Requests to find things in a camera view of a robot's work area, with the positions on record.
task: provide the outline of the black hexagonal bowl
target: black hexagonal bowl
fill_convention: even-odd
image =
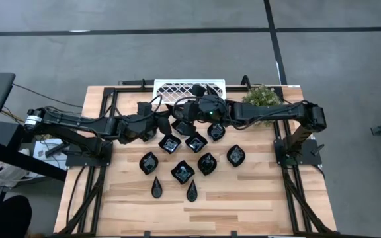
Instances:
[[[191,150],[193,150],[195,153],[198,153],[202,150],[202,148],[204,148],[206,144],[208,144],[208,141],[204,138],[204,136],[196,132],[195,135],[187,138],[185,143]]]
[[[215,123],[208,127],[207,133],[213,141],[218,141],[224,136],[226,129],[221,124]]]
[[[173,175],[180,184],[185,184],[194,174],[195,171],[186,161],[180,161],[176,167],[171,170],[171,175]]]
[[[238,145],[234,145],[229,149],[227,158],[228,161],[234,166],[238,167],[245,160],[245,152]]]
[[[152,173],[158,166],[158,158],[152,153],[149,152],[142,157],[139,161],[140,169],[148,175]]]
[[[202,174],[209,175],[217,167],[217,160],[211,153],[206,153],[198,160],[198,168]]]
[[[165,135],[164,138],[158,143],[158,145],[169,154],[172,154],[182,142],[179,138],[170,135]]]

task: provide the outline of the wooden tabletop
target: wooden tabletop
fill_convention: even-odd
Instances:
[[[88,87],[83,116],[98,117],[103,89],[102,86]],[[282,89],[285,99],[290,102],[303,99],[299,86],[282,86]],[[245,94],[227,93],[227,98],[241,100]],[[122,114],[135,114],[136,103],[150,101],[151,98],[152,93],[119,93],[117,107]],[[283,124],[279,124],[284,136]],[[292,131],[297,126],[297,122],[290,122]],[[208,140],[208,145],[199,153],[193,153],[184,143],[185,137],[177,132],[173,133],[181,138],[182,144],[171,155],[158,146],[163,138],[159,132],[147,143],[141,140],[128,145],[114,143],[112,163],[105,177],[97,235],[143,235],[144,231],[151,231],[152,235],[230,235],[230,231],[237,231],[239,235],[292,234],[282,171],[276,164],[273,149],[273,127],[252,126],[244,131],[229,127],[225,136],[215,143],[206,133],[209,124],[196,123],[196,127]],[[237,168],[226,159],[227,150],[235,144],[246,152],[246,160]],[[145,175],[138,163],[150,151],[157,156],[159,164],[154,172]],[[196,163],[208,152],[216,158],[218,166],[213,173],[204,176]],[[170,173],[182,160],[196,173],[184,185],[180,185]],[[65,227],[67,206],[79,170],[78,167],[68,171],[55,232]],[[323,176],[309,165],[300,166],[300,171],[308,204],[326,226],[335,229]],[[163,187],[160,199],[151,195],[155,176]],[[82,203],[86,177],[87,168],[79,179],[70,219]],[[192,179],[198,188],[198,199],[195,202],[186,199],[186,191]],[[295,205],[300,230],[304,230],[297,201]],[[91,214],[92,212],[87,213],[85,231],[90,228]]]

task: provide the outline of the white basket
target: white basket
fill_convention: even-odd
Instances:
[[[226,99],[226,82],[224,79],[156,79],[153,84],[153,95],[155,98],[157,95],[163,95],[162,104],[174,104],[177,100],[194,96],[191,93],[192,86],[198,84],[206,88],[206,86],[212,87],[217,94]]]

